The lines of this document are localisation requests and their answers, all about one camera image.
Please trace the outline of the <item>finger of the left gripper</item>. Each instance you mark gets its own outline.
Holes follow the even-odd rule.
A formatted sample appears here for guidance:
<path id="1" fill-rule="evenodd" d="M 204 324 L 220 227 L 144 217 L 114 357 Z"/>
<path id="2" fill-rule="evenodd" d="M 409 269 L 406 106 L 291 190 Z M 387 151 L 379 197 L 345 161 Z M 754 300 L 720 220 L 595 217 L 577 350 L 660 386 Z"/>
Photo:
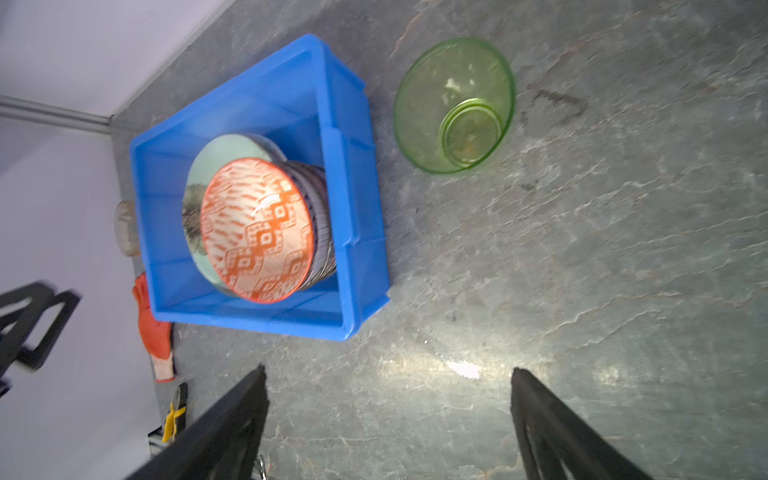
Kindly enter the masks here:
<path id="1" fill-rule="evenodd" d="M 29 283 L 1 293 L 1 308 L 10 310 L 1 315 L 1 395 L 12 384 L 5 378 L 9 367 L 19 363 L 30 371 L 38 371 L 48 359 L 53 347 L 81 301 L 75 290 L 56 293 L 54 287 L 42 281 Z M 59 307 L 58 314 L 36 345 L 27 340 L 44 314 Z"/>

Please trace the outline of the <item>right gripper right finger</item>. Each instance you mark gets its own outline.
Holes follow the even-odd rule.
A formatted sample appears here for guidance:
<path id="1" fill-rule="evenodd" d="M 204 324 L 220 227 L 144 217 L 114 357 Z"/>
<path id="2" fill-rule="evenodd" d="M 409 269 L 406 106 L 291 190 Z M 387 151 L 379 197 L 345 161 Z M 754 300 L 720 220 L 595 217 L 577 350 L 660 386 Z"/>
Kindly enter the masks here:
<path id="1" fill-rule="evenodd" d="M 513 370 L 511 415 L 528 479 L 647 479 L 530 371 Z"/>

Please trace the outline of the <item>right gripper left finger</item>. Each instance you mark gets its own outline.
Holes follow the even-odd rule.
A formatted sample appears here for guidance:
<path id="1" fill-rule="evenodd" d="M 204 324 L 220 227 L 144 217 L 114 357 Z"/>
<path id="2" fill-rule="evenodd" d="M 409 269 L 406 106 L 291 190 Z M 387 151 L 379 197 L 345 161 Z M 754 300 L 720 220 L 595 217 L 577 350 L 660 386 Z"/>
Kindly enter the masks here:
<path id="1" fill-rule="evenodd" d="M 131 479 L 265 479 L 259 453 L 269 409 L 259 365 Z"/>

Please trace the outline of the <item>orange blue patterned bowl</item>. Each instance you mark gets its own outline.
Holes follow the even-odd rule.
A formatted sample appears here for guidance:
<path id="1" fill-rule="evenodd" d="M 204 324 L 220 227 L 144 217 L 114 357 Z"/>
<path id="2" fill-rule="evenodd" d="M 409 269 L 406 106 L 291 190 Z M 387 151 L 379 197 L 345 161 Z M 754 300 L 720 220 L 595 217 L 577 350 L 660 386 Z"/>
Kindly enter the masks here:
<path id="1" fill-rule="evenodd" d="M 222 167 L 206 189 L 200 220 L 213 268 L 242 299 L 280 302 L 310 273 L 314 233 L 308 205 L 274 163 L 242 158 Z"/>

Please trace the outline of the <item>green pineapple plate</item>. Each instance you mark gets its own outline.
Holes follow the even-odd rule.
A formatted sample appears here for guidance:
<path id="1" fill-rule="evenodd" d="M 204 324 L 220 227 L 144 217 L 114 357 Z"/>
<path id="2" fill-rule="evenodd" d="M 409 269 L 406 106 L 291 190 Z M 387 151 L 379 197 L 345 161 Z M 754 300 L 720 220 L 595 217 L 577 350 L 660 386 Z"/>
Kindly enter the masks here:
<path id="1" fill-rule="evenodd" d="M 213 268 L 201 233 L 201 206 L 213 176 L 226 164 L 241 158 L 258 158 L 268 162 L 286 162 L 287 157 L 276 143 L 257 134 L 226 134 L 208 142 L 195 157 L 190 168 L 182 202 L 182 227 L 195 266 L 218 291 L 235 294 L 219 278 Z"/>

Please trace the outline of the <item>green glass cup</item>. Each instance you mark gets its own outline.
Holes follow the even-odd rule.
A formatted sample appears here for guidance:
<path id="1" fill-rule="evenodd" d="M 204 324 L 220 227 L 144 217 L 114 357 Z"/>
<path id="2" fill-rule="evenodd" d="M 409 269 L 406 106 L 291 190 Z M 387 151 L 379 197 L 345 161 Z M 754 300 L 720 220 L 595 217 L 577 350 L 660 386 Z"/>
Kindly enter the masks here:
<path id="1" fill-rule="evenodd" d="M 469 170 L 501 145 L 514 117 L 516 84 L 507 59 L 471 37 L 424 52 L 400 83 L 393 108 L 402 154 L 434 174 Z"/>

